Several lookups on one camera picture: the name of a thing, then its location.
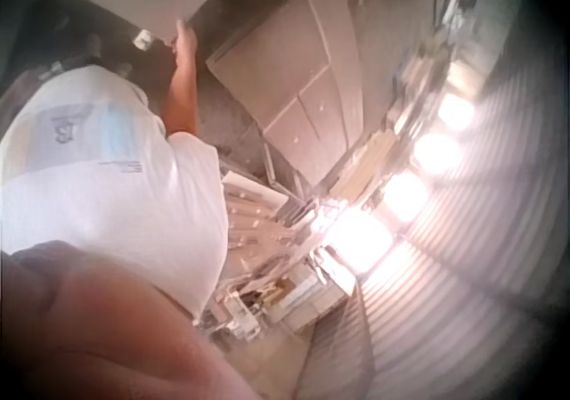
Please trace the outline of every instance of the ceiling light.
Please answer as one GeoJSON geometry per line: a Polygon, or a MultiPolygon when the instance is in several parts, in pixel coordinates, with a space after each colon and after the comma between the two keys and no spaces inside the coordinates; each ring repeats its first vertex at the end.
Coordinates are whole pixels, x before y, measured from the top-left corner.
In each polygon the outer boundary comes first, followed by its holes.
{"type": "Polygon", "coordinates": [[[426,185],[406,171],[392,176],[384,188],[384,202],[402,222],[410,222],[428,201],[426,185]]]}
{"type": "Polygon", "coordinates": [[[392,234],[374,216],[349,208],[330,228],[330,244],[357,273],[368,271],[392,245],[392,234]]]}
{"type": "Polygon", "coordinates": [[[461,131],[471,123],[474,111],[473,104],[467,100],[446,94],[437,114],[451,130],[461,131]]]}
{"type": "Polygon", "coordinates": [[[441,175],[460,158],[460,146],[446,135],[424,135],[416,142],[413,156],[429,173],[441,175]]]}

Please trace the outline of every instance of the white t-shirt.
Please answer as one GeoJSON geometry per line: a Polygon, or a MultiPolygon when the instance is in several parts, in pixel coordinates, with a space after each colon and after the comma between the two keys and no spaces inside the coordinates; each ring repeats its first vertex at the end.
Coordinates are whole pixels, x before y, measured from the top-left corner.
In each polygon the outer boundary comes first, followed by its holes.
{"type": "Polygon", "coordinates": [[[114,257],[200,316],[227,251],[216,149],[165,139],[144,93],[89,66],[44,84],[0,143],[2,249],[114,257]]]}

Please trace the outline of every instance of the hand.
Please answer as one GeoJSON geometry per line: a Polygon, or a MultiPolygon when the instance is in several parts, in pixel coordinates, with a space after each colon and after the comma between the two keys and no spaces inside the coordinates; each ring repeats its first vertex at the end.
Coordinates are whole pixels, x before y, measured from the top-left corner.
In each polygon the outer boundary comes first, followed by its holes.
{"type": "Polygon", "coordinates": [[[176,55],[176,66],[179,68],[191,67],[194,63],[198,38],[192,28],[186,28],[183,20],[176,21],[178,36],[173,43],[172,51],[176,55]]]}

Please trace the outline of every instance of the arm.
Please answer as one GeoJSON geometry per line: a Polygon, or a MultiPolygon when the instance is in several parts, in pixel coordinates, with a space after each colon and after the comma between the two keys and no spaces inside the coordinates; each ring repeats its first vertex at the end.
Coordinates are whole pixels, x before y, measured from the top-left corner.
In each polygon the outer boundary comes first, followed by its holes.
{"type": "Polygon", "coordinates": [[[167,106],[162,120],[167,136],[184,131],[198,133],[198,110],[196,100],[196,48],[198,39],[192,29],[187,29],[182,20],[176,22],[178,37],[175,43],[176,71],[170,83],[167,106]]]}

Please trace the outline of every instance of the person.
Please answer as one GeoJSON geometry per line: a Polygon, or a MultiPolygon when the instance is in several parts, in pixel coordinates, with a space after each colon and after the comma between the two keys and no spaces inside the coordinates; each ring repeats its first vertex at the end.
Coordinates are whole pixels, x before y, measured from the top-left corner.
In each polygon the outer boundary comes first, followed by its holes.
{"type": "Polygon", "coordinates": [[[3,254],[2,279],[3,398],[259,399],[113,257],[52,241],[3,254]]]}
{"type": "Polygon", "coordinates": [[[65,241],[200,317],[227,252],[216,149],[198,137],[196,35],[179,20],[161,117],[97,65],[42,84],[0,142],[2,250],[65,241]]]}

